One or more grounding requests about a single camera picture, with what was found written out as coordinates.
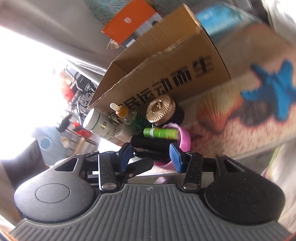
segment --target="gold ridged cap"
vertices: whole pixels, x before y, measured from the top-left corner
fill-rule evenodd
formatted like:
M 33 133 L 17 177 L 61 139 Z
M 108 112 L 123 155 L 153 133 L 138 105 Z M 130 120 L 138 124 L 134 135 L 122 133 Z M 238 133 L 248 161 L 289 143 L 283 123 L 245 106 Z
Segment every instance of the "gold ridged cap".
M 166 123 L 175 113 L 176 103 L 165 94 L 153 99 L 148 105 L 146 118 L 149 122 L 160 126 Z

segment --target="blue starfish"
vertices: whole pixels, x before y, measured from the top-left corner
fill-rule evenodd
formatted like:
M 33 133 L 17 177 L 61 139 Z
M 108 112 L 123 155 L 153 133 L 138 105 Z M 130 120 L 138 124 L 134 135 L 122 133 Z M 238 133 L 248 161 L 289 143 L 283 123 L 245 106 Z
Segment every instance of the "blue starfish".
M 285 121 L 289 108 L 296 102 L 296 89 L 292 83 L 293 65 L 285 60 L 278 73 L 269 74 L 258 64 L 252 64 L 251 69 L 260 78 L 262 86 L 253 91 L 241 92 L 242 97 L 249 101 L 264 101 L 272 104 L 275 118 Z

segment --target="gray ribbed panel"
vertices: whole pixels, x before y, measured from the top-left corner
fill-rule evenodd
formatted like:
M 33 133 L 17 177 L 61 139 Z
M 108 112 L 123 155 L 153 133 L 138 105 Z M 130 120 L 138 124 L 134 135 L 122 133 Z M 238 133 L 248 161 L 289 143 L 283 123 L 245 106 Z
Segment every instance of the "gray ribbed panel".
M 175 185 L 126 184 L 104 194 L 75 220 L 38 224 L 23 220 L 11 234 L 19 241 L 283 241 L 281 225 L 239 226 L 217 218 L 195 194 Z

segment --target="white bottle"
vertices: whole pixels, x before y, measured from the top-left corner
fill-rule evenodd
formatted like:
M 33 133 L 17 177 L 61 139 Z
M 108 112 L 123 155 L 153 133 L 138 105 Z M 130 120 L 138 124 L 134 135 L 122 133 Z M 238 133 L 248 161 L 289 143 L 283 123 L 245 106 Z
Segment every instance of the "white bottle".
M 123 141 L 115 137 L 118 126 L 114 124 L 114 121 L 95 109 L 89 111 L 84 119 L 83 127 L 115 145 L 122 146 L 124 144 Z

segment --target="green glue stick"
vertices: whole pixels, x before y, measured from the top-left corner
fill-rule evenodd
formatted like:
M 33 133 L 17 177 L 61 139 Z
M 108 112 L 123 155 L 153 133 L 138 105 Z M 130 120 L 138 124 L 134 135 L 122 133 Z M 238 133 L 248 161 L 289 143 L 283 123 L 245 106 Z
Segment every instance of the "green glue stick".
M 161 129 L 147 127 L 144 129 L 144 136 L 180 140 L 180 132 L 178 129 Z

